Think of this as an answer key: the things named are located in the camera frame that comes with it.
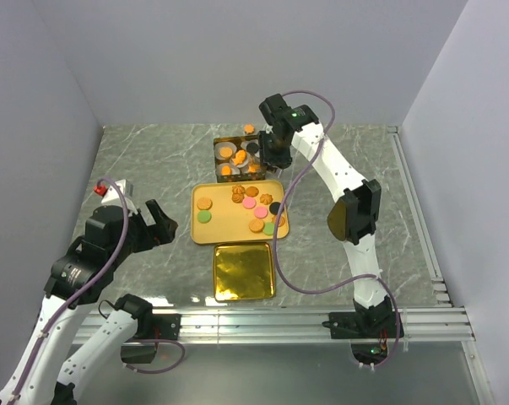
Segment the metal serving tongs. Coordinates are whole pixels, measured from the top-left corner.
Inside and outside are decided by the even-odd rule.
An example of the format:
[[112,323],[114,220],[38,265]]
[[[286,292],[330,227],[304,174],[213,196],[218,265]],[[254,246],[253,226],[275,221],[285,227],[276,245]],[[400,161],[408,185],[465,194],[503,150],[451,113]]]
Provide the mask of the metal serving tongs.
[[267,168],[267,172],[272,174],[273,176],[280,178],[282,174],[282,170],[273,166]]

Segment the gold tin lid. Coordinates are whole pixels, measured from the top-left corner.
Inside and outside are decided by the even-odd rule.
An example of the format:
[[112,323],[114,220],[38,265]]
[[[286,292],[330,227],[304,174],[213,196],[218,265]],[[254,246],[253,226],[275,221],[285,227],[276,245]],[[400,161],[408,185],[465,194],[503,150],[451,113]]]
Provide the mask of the gold tin lid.
[[226,243],[214,248],[214,298],[228,303],[272,299],[276,292],[269,243]]

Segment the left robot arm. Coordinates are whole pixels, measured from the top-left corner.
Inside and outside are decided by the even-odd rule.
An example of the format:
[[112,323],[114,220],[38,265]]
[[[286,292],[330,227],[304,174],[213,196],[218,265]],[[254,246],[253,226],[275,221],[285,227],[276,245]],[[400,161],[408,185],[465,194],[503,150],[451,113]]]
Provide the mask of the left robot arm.
[[89,380],[124,343],[152,349],[177,343],[179,315],[160,319],[147,300],[125,294],[87,342],[74,354],[69,352],[119,265],[133,253],[174,240],[176,221],[155,200],[145,204],[153,224],[146,224],[140,212],[125,215],[117,205],[98,207],[86,220],[84,234],[53,264],[35,329],[0,391],[0,404],[76,404]]

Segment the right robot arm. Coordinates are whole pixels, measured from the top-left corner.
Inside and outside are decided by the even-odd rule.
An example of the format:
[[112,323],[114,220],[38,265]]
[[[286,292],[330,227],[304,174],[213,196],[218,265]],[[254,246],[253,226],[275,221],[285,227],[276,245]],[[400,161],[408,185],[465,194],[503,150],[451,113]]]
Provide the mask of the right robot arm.
[[260,104],[259,110],[271,128],[258,134],[263,165],[286,169],[292,163],[291,152],[296,150],[307,161],[300,174],[316,171],[333,199],[327,224],[333,237],[343,244],[351,277],[323,292],[352,285],[352,337],[400,339],[403,328],[396,299],[382,280],[376,254],[380,183],[366,179],[353,167],[329,138],[330,126],[321,124],[308,105],[291,107],[282,94],[274,94]]

